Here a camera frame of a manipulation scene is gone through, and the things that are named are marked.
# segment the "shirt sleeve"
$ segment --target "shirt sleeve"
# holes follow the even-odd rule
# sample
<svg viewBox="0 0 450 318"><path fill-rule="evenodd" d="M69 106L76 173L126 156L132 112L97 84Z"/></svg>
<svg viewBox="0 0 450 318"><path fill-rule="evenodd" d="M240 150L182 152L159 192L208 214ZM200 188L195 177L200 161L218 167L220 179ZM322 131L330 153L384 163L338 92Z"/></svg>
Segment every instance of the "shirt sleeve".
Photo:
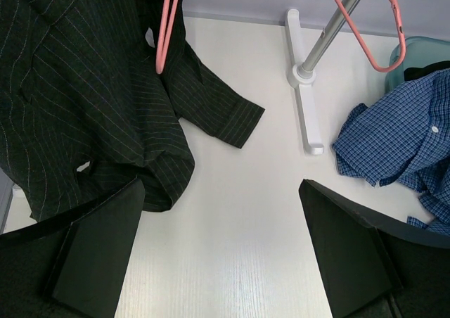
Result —
<svg viewBox="0 0 450 318"><path fill-rule="evenodd" d="M177 115L237 148L242 148L264 112L203 65L187 43L165 81Z"/></svg>

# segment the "metal pole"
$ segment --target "metal pole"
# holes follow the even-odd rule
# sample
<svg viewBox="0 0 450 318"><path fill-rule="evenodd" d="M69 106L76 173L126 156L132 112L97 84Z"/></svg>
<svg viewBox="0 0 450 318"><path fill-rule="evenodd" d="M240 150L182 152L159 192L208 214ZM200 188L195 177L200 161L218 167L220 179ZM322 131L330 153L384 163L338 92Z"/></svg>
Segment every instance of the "metal pole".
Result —
<svg viewBox="0 0 450 318"><path fill-rule="evenodd" d="M358 5L359 1L360 0L342 0L342 5L344 5L350 15L356 5ZM299 75L304 78L310 78L312 76L312 70L316 67L319 60L321 60L322 55L330 46L331 42L334 40L344 23L345 18L338 8L336 9L336 12L334 12L333 17L331 17L325 29L322 31L322 35L319 40L317 40L311 52L309 52L307 59L304 61L302 66L299 67Z"/></svg>

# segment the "black fabric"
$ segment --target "black fabric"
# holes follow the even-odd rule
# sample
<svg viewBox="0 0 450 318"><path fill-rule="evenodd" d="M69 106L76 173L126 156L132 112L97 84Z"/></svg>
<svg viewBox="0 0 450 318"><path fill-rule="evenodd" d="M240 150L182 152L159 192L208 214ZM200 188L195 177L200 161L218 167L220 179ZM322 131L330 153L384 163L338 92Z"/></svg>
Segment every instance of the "black fabric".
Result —
<svg viewBox="0 0 450 318"><path fill-rule="evenodd" d="M450 248L380 235L404 285L403 291L393 294L404 317L450 317Z"/></svg>
<svg viewBox="0 0 450 318"><path fill-rule="evenodd" d="M114 317L144 194L142 182L134 180L86 205L1 235L4 316Z"/></svg>
<svg viewBox="0 0 450 318"><path fill-rule="evenodd" d="M334 317L450 317L450 237L397 221L313 181L302 182L300 197ZM350 235L356 233L355 226L372 233L364 247L358 244L360 238ZM367 255L367 250L372 249L374 244L374 237L376 245L381 243L374 260L383 261L385 274L379 267L368 267L364 271L347 257ZM350 289L349 284L357 284L361 277L373 279L377 276L381 279L388 276L393 287L361 305L362 302L358 301L361 294L355 293L356 288ZM359 290L366 293L370 286L373 287L372 293L380 292L379 280L361 285ZM351 300L347 296L355 296L353 307L348 305ZM348 305L345 307L353 309L353 313L338 315L343 311L335 310L341 310L343 305Z"/></svg>
<svg viewBox="0 0 450 318"><path fill-rule="evenodd" d="M412 81L420 79L421 77L426 77L437 70L446 70L447 68L450 68L450 61L441 61L438 63L432 63L424 68L407 68L403 72L403 75L405 81Z"/></svg>
<svg viewBox="0 0 450 318"><path fill-rule="evenodd" d="M155 72L163 0L0 0L0 167L44 220L131 181L165 211L191 178L184 117L242 147L263 109L185 41L181 2ZM90 169L76 172L89 161Z"/></svg>

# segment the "shirt cuff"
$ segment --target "shirt cuff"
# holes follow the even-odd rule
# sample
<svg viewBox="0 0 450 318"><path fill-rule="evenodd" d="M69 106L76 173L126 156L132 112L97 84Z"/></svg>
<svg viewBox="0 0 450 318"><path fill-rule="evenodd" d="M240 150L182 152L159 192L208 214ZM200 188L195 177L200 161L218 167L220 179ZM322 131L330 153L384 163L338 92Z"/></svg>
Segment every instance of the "shirt cuff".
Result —
<svg viewBox="0 0 450 318"><path fill-rule="evenodd" d="M248 100L242 99L233 108L216 137L236 148L242 148L259 122L265 109Z"/></svg>

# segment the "gray wall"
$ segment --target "gray wall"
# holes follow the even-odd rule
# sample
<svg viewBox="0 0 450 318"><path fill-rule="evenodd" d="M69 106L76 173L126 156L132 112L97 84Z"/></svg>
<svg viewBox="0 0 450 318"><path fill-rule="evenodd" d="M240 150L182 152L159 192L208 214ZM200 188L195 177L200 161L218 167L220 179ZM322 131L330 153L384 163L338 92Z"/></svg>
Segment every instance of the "gray wall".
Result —
<svg viewBox="0 0 450 318"><path fill-rule="evenodd" d="M0 169L0 234L3 232L13 196L13 182Z"/></svg>
<svg viewBox="0 0 450 318"><path fill-rule="evenodd" d="M450 39L450 0L398 0L406 35ZM303 24L323 27L336 9L333 0L184 0L188 14L207 13L282 23L287 8L297 8ZM387 0L362 0L352 15L364 32L394 34Z"/></svg>

